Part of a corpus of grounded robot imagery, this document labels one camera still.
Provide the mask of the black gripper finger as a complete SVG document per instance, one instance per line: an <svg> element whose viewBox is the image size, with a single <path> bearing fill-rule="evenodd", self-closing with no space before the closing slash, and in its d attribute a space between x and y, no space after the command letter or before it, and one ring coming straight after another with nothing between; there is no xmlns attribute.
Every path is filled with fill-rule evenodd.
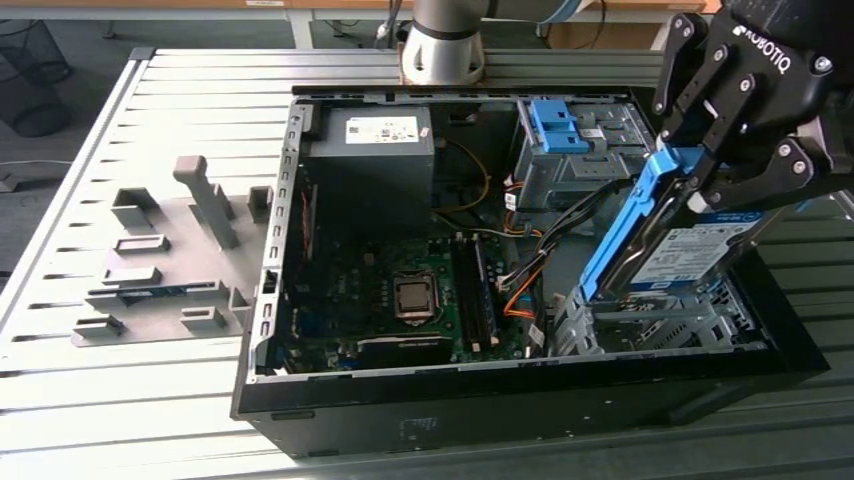
<svg viewBox="0 0 854 480"><path fill-rule="evenodd" d="M686 206L697 214L770 211L834 192L835 152L810 138L787 137L755 177L697 190Z"/></svg>
<svg viewBox="0 0 854 480"><path fill-rule="evenodd" d="M653 99L665 144L719 151L731 141L762 83L742 33L729 12L673 18Z"/></svg>

